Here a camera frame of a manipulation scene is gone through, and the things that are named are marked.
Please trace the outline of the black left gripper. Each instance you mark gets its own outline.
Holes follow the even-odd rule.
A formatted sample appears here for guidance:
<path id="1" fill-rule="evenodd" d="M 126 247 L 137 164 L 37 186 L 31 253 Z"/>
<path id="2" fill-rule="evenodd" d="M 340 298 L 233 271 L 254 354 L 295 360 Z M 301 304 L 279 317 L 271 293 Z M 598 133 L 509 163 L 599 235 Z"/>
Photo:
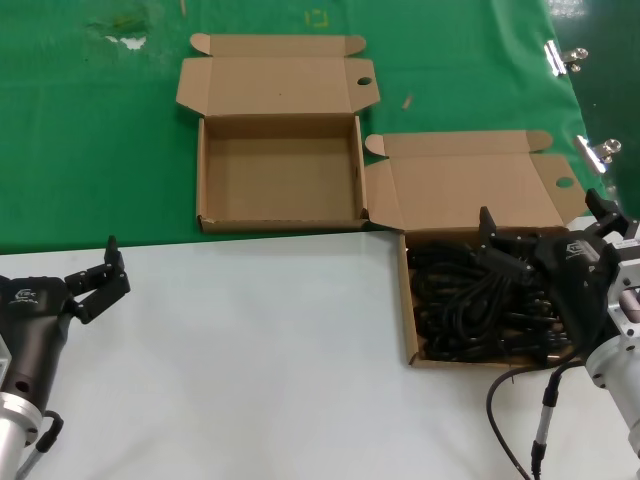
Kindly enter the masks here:
<path id="1" fill-rule="evenodd" d="M 69 291 L 73 295 L 92 292 L 74 304 L 74 316 L 84 325 L 131 291 L 114 235 L 108 237 L 102 264 L 68 275 L 64 281 L 54 277 L 1 279 L 1 337 L 11 354 L 1 390 L 37 408 L 47 406 L 68 338 Z"/>

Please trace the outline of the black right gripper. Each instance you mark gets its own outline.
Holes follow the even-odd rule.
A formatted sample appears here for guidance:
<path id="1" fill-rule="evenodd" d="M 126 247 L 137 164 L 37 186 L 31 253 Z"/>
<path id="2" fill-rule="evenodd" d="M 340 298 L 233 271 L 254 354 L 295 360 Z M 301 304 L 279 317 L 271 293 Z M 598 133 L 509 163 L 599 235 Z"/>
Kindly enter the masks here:
<path id="1" fill-rule="evenodd" d="M 589 357 L 611 337 L 607 292 L 614 267 L 605 254 L 607 245 L 639 244 L 639 221 L 627 217 L 614 201 L 591 188 L 585 203 L 595 222 L 582 236 L 540 241 L 538 234 L 500 233 L 489 209 L 482 206 L 477 254 L 480 266 L 518 285 L 531 285 L 538 270 L 579 358 Z M 530 263 L 533 257 L 535 268 Z"/>

